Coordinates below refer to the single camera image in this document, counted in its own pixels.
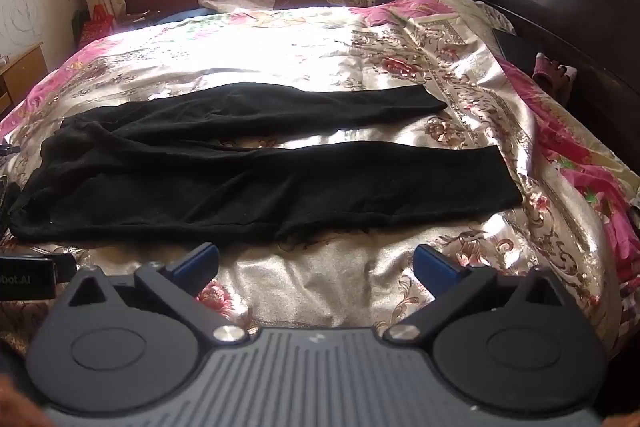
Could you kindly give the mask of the black pants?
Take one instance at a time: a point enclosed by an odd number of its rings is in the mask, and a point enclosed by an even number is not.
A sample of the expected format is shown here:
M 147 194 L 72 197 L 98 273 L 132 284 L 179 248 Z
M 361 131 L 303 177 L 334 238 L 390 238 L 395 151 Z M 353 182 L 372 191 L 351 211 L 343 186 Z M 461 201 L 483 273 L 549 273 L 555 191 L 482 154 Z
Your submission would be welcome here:
M 415 227 L 518 207 L 497 147 L 381 141 L 245 148 L 440 112 L 420 86 L 307 92 L 232 83 L 70 116 L 8 212 L 23 242 L 273 242 L 332 230 Z

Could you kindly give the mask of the floral satin bedspread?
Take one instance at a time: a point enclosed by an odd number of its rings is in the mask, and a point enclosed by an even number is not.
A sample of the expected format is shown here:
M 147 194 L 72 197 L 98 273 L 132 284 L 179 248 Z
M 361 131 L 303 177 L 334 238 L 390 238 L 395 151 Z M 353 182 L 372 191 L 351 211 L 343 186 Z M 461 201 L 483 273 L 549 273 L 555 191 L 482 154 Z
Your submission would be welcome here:
M 129 274 L 202 242 L 250 331 L 387 327 L 426 244 L 550 268 L 607 345 L 639 328 L 639 178 L 468 0 L 235 11 L 89 44 L 1 124 L 1 244 Z

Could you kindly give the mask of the wooden bedside cabinet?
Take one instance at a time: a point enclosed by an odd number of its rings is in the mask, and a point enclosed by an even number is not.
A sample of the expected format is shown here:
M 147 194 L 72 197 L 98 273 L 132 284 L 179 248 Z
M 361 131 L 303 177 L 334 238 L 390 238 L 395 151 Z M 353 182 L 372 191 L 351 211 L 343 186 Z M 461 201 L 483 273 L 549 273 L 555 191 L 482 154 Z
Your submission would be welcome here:
M 41 42 L 14 56 L 1 67 L 0 110 L 6 117 L 12 109 L 23 102 L 32 88 L 48 75 L 49 69 L 44 59 Z

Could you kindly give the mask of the red bag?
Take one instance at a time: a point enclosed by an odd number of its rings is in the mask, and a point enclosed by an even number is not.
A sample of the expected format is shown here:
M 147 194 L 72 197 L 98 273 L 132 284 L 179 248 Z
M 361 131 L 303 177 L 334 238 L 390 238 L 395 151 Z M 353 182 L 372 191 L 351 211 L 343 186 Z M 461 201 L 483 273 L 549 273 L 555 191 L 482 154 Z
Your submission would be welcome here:
M 103 4 L 96 4 L 93 8 L 90 20 L 87 20 L 82 25 L 78 48 L 82 49 L 93 41 L 111 35 L 114 28 L 114 15 L 107 12 Z

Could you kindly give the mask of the pink knitted glove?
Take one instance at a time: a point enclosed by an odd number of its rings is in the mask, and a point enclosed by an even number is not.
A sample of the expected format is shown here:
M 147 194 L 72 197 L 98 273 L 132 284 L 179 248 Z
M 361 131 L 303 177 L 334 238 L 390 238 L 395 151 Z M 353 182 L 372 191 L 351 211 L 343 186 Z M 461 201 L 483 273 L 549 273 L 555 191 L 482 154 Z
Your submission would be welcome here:
M 551 60 L 547 55 L 536 55 L 533 80 L 553 100 L 565 106 L 572 93 L 577 69 Z

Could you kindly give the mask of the white pillow on bench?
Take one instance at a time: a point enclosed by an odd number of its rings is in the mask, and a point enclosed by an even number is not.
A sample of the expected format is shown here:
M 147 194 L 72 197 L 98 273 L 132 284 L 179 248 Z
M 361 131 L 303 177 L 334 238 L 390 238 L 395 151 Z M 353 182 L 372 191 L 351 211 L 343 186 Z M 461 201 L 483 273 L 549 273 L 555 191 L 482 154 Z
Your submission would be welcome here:
M 274 0 L 198 0 L 198 5 L 216 13 L 235 13 L 273 11 L 276 2 Z

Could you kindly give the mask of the dark wooden headboard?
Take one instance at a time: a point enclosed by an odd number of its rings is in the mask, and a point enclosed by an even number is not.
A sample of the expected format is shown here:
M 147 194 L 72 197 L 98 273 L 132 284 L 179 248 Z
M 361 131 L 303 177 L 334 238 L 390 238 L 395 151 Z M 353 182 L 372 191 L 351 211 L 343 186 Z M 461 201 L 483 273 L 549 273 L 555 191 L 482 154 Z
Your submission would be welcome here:
M 639 0 L 484 0 L 534 51 L 576 69 L 553 89 L 631 169 L 639 167 Z

